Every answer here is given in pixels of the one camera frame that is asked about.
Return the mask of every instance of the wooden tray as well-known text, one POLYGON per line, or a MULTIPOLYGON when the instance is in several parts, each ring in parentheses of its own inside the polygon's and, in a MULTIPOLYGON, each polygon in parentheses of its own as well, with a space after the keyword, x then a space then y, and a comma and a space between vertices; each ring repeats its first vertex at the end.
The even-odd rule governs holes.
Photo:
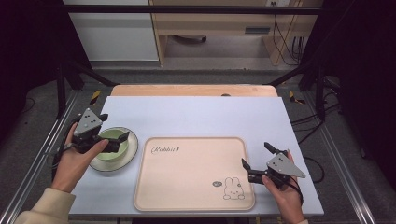
POLYGON ((141 211, 248 210, 253 188, 237 137, 150 138, 143 152, 134 205, 141 211))

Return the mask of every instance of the cartoon rabbit illustration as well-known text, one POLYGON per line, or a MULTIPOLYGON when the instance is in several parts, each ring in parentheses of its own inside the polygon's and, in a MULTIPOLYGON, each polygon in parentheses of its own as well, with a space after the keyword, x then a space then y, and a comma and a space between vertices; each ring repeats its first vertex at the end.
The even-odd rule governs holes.
POLYGON ((225 179, 224 196, 225 200, 242 200, 245 199, 244 190, 242 189, 237 177, 225 179))

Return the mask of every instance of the table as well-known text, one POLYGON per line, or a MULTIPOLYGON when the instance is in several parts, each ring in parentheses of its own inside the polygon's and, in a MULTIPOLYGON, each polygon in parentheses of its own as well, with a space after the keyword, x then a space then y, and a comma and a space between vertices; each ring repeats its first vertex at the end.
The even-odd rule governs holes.
POLYGON ((118 171, 100 173, 90 167, 73 191, 77 198, 70 212, 71 216, 255 217, 278 215, 279 211, 272 195, 260 185, 253 186, 256 203, 248 211, 141 212, 134 207, 135 183, 142 148, 147 139, 153 136, 219 134, 244 139, 250 165, 256 169, 265 169, 264 163, 274 157, 263 148, 264 141, 281 149, 288 148, 296 165, 307 175, 306 179, 299 180, 305 201, 304 214, 306 216, 323 214, 318 195, 290 126, 286 109, 282 99, 276 97, 273 87, 250 85, 118 86, 107 98, 102 113, 109 114, 103 130, 116 126, 133 130, 139 140, 139 149, 135 158, 118 171), (224 93, 231 97, 219 96, 224 93))

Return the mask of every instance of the black curtain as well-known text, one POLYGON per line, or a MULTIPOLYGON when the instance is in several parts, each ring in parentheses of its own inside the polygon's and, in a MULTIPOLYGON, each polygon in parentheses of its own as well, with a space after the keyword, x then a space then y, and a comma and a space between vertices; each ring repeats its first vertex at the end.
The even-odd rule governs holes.
MULTIPOLYGON (((347 8, 351 1, 325 1, 347 8)), ((357 0, 338 27, 322 63, 328 76, 340 79, 340 101, 363 151, 377 161, 396 189, 396 2, 357 0)), ((321 16, 307 43, 303 62, 340 17, 321 16)))
MULTIPOLYGON (((38 8, 46 4, 61 5, 63 1, 2 1, 0 141, 21 113, 26 93, 55 80, 60 63, 74 61, 92 69, 68 13, 38 8)), ((68 70, 67 76, 80 81, 77 71, 68 70)))

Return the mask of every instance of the sleeve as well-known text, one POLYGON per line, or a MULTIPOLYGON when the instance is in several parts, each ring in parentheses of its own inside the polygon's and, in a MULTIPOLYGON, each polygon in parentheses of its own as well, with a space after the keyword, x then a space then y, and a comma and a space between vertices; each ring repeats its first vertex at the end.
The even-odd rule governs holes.
POLYGON ((47 188, 32 210, 22 212, 16 224, 68 223, 68 215, 76 196, 47 188))

